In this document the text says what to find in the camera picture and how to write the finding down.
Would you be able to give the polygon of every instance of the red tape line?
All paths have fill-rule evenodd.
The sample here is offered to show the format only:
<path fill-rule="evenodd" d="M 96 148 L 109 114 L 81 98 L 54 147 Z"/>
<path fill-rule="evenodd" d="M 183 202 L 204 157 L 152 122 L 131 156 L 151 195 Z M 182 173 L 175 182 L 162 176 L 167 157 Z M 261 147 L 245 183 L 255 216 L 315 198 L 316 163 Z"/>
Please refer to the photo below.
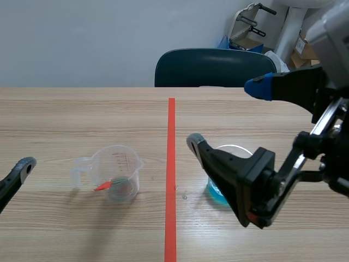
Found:
<path fill-rule="evenodd" d="M 167 128 L 166 209 L 164 262 L 177 261 L 176 231 L 176 100 L 169 98 Z"/>

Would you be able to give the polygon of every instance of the chair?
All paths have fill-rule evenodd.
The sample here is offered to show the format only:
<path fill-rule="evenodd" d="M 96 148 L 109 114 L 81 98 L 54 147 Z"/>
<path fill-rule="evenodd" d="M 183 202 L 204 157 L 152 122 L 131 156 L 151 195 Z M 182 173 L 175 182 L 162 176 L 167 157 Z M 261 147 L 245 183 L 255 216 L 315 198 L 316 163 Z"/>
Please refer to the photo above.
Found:
<path fill-rule="evenodd" d="M 276 73 L 260 53 L 228 49 L 180 49 L 164 54 L 155 70 L 155 87 L 244 87 L 255 77 Z"/>

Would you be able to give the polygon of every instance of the measuring cup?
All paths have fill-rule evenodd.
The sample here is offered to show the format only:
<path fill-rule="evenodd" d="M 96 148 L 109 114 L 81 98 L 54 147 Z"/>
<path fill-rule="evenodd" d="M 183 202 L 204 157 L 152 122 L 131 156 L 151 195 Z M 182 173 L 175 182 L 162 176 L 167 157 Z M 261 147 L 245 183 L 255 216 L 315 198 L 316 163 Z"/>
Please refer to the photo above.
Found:
<path fill-rule="evenodd" d="M 112 181 L 112 186 L 104 190 L 103 194 L 113 202 L 124 202 L 138 193 L 139 170 L 143 165 L 143 161 L 132 148 L 109 146 L 98 151 L 93 157 L 76 159 L 70 179 L 75 188 L 82 186 L 82 172 L 86 172 L 96 186 Z"/>
<path fill-rule="evenodd" d="M 247 149 L 237 145 L 223 145 L 223 146 L 217 147 L 216 149 L 228 152 L 230 154 L 233 154 L 241 158 L 249 158 L 250 156 L 253 155 Z M 208 186 L 208 191 L 210 192 L 210 194 L 213 196 L 214 199 L 216 199 L 221 203 L 227 204 L 227 200 L 224 198 L 223 194 L 218 189 L 218 187 L 214 184 L 211 178 L 208 178 L 207 186 Z"/>

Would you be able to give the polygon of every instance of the cardboard box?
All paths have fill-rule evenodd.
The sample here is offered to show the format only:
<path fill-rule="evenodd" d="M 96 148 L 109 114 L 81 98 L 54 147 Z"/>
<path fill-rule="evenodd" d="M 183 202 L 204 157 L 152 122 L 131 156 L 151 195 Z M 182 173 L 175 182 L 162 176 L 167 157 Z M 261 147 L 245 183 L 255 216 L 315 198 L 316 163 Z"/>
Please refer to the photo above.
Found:
<path fill-rule="evenodd" d="M 254 41 L 254 40 L 249 39 L 249 38 L 244 38 L 244 39 L 238 40 L 236 42 L 232 42 L 232 43 L 235 43 L 238 46 L 245 48 L 246 51 L 250 51 L 250 52 L 262 53 L 262 50 L 263 50 L 263 43 L 260 43 L 258 41 Z M 230 45 L 229 48 L 241 50 L 240 48 L 233 46 L 233 45 Z"/>
<path fill-rule="evenodd" d="M 314 64 L 319 64 L 319 60 L 317 59 L 311 45 L 300 35 L 296 41 L 296 46 L 294 47 L 289 66 L 291 68 L 300 68 L 304 66 L 312 66 Z"/>
<path fill-rule="evenodd" d="M 311 45 L 301 35 L 298 36 L 294 50 L 301 59 L 317 60 Z"/>

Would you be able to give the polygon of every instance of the blue liquid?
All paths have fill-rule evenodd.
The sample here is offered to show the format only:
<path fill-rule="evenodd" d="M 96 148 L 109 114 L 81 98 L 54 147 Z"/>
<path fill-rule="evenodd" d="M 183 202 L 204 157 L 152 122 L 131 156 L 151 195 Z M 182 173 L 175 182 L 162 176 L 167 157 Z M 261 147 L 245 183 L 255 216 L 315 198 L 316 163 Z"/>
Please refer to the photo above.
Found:
<path fill-rule="evenodd" d="M 218 187 L 213 183 L 213 181 L 208 178 L 208 191 L 213 196 L 215 200 L 222 204 L 228 204 L 227 200 L 224 198 L 222 193 L 219 191 Z"/>

